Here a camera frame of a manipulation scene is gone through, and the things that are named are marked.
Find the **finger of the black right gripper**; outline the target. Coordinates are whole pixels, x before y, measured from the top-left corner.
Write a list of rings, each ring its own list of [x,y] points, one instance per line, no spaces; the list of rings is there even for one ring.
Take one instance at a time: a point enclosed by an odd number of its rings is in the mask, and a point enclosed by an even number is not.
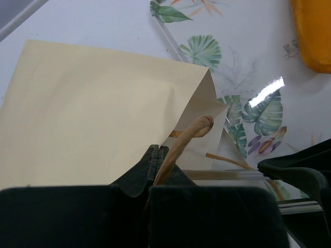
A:
[[[298,245],[330,247],[330,140],[291,155],[263,160],[258,170],[302,190],[321,207],[320,211],[290,210],[282,216]]]

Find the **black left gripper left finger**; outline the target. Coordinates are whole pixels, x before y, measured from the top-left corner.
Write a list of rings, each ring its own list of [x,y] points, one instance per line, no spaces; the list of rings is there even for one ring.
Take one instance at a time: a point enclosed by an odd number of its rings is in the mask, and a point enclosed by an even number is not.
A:
[[[158,146],[109,185],[1,190],[1,247],[147,247]]]

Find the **beige paper bag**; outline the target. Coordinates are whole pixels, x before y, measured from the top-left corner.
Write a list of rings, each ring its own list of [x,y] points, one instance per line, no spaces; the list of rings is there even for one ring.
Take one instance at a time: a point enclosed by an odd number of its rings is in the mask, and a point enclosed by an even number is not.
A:
[[[1,107],[1,188],[110,184],[201,116],[211,131],[177,163],[211,169],[227,110],[207,67],[27,40]]]

